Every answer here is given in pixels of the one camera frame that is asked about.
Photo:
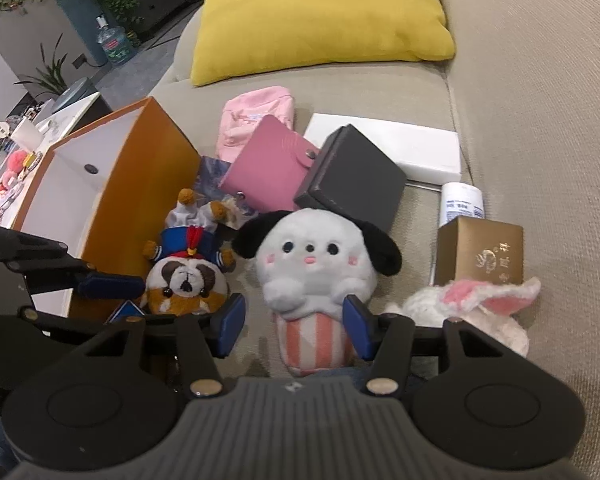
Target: wall outlet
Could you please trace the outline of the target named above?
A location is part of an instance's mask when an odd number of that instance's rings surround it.
[[[74,59],[74,62],[72,63],[72,65],[74,66],[75,69],[78,69],[82,65],[84,65],[86,62],[87,62],[87,57],[84,54],[80,54],[80,56],[78,56],[77,58]]]

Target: yellow pillow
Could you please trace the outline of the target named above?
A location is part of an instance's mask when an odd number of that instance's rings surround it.
[[[438,0],[205,0],[191,79],[328,62],[453,57]]]

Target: white box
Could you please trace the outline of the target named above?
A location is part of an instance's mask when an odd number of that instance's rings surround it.
[[[313,114],[304,137],[321,148],[331,133],[347,124],[353,124],[380,148],[408,179],[436,186],[460,182],[460,143],[456,132],[364,117]]]

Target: gold box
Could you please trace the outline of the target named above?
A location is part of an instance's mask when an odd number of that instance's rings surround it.
[[[476,280],[523,282],[524,233],[519,225],[458,216],[438,229],[435,285]]]

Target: power cord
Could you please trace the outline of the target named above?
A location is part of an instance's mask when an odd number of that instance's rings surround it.
[[[102,68],[103,66],[105,66],[109,61],[105,61],[103,64],[101,65],[92,65],[91,63],[89,63],[89,60],[86,61],[87,65],[89,65],[91,68]]]

